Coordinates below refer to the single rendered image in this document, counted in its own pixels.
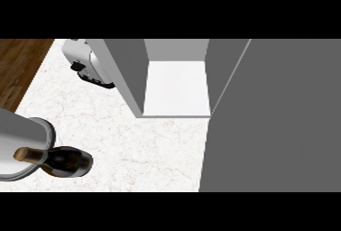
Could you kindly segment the dark wine bottle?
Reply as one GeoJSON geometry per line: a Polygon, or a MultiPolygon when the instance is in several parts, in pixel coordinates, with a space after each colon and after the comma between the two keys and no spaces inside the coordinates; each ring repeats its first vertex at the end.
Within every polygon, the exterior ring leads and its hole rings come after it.
{"type": "Polygon", "coordinates": [[[19,162],[34,164],[57,178],[82,177],[93,164],[91,155],[70,146],[54,147],[48,150],[20,147],[14,151],[13,158],[19,162]]]}

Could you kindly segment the white toaster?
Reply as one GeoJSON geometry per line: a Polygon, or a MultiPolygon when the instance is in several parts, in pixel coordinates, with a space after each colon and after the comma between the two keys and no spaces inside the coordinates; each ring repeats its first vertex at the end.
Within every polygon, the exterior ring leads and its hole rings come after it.
{"type": "Polygon", "coordinates": [[[116,86],[84,39],[68,39],[62,45],[62,54],[70,63],[70,70],[84,81],[101,88],[116,86]]]}

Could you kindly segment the dark grey cabinet door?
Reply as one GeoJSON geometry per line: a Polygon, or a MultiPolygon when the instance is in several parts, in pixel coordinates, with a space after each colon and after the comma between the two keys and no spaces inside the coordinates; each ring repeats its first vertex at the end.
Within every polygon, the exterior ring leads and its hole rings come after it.
{"type": "Polygon", "coordinates": [[[341,40],[254,40],[208,125],[202,191],[341,191],[341,40]]]}

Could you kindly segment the pale grey round container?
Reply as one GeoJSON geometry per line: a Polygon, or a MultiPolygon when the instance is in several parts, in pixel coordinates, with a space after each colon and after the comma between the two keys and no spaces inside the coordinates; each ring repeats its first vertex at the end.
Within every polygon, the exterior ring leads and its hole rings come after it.
{"type": "Polygon", "coordinates": [[[39,117],[23,117],[0,108],[0,181],[14,181],[31,175],[38,167],[13,158],[20,147],[50,149],[56,131],[51,123],[39,117]]]}

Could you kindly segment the grey cabinet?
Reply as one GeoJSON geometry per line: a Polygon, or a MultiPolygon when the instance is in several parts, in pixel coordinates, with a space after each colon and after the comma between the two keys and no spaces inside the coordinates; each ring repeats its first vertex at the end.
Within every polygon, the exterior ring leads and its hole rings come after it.
{"type": "Polygon", "coordinates": [[[88,39],[87,43],[135,117],[211,117],[248,39],[88,39]]]}

